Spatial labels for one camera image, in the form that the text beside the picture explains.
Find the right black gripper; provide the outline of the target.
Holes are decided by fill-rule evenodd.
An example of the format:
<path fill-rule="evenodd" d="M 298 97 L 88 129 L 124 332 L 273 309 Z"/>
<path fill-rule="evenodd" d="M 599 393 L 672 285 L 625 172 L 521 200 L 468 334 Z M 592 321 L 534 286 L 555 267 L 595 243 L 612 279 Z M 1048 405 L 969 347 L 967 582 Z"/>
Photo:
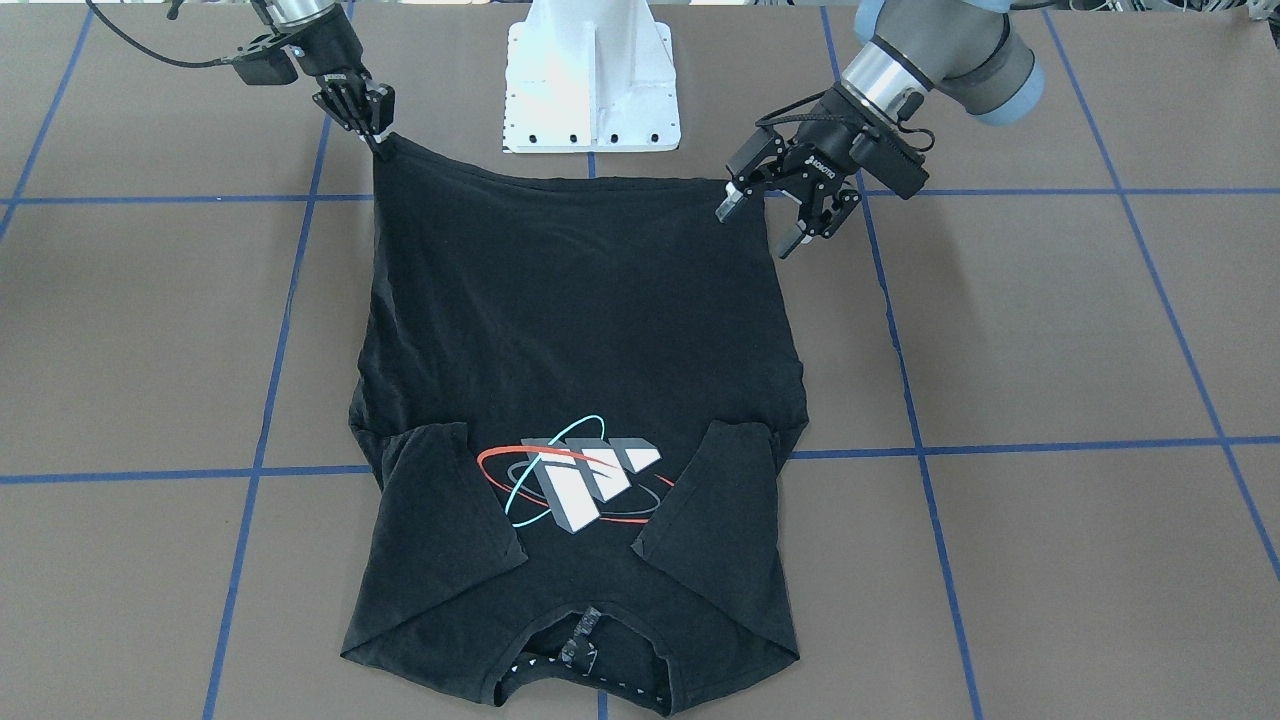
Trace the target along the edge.
<path fill-rule="evenodd" d="M 362 63 L 364 45 L 347 15 L 316 15 L 296 26 L 294 45 L 303 55 L 298 59 L 306 76 L 314 77 L 320 91 L 314 102 L 344 131 L 355 132 L 380 160 L 394 151 L 383 140 L 394 122 L 396 90 L 384 83 L 367 83 L 370 74 Z M 329 90 L 346 87 L 346 90 Z"/>

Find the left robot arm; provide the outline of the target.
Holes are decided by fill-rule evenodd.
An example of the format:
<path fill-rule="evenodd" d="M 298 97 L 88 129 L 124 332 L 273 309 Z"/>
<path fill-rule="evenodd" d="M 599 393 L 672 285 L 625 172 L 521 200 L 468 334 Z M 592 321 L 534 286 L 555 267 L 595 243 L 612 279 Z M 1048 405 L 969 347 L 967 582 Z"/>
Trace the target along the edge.
<path fill-rule="evenodd" d="M 864 1 L 855 32 L 861 50 L 826 91 L 772 111 L 728 160 L 717 219 L 728 222 L 769 191 L 799 206 L 774 246 L 787 258 L 831 237 L 861 202 L 856 173 L 901 199 L 928 181 L 925 147 L 908 142 L 910 119 L 931 92 L 987 126 L 1025 117 L 1044 92 L 1044 70 L 1012 26 L 1010 1 Z"/>

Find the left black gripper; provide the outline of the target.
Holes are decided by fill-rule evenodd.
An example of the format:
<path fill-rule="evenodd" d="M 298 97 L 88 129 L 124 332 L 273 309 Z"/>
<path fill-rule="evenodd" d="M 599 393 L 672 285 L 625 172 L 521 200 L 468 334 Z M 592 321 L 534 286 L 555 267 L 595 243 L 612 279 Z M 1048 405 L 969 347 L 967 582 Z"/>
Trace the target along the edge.
<path fill-rule="evenodd" d="M 791 102 L 774 111 L 774 128 L 758 126 L 727 161 L 716 219 L 728 223 L 749 196 L 777 191 L 803 196 L 795 225 L 778 241 L 778 259 L 829 238 L 860 205 L 858 174 L 879 140 L 879 118 L 845 85 Z"/>

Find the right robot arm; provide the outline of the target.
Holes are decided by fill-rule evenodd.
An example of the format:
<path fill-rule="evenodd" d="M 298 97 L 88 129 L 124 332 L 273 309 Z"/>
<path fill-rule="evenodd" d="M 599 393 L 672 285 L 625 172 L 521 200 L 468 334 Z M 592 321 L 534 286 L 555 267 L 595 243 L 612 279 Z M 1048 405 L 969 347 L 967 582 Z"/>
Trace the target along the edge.
<path fill-rule="evenodd" d="M 396 91 L 364 64 L 364 45 L 338 1 L 253 1 L 269 28 L 243 47 L 236 73 L 248 86 L 283 86 L 303 73 L 317 83 L 314 102 L 385 160 L 381 137 L 394 119 Z"/>

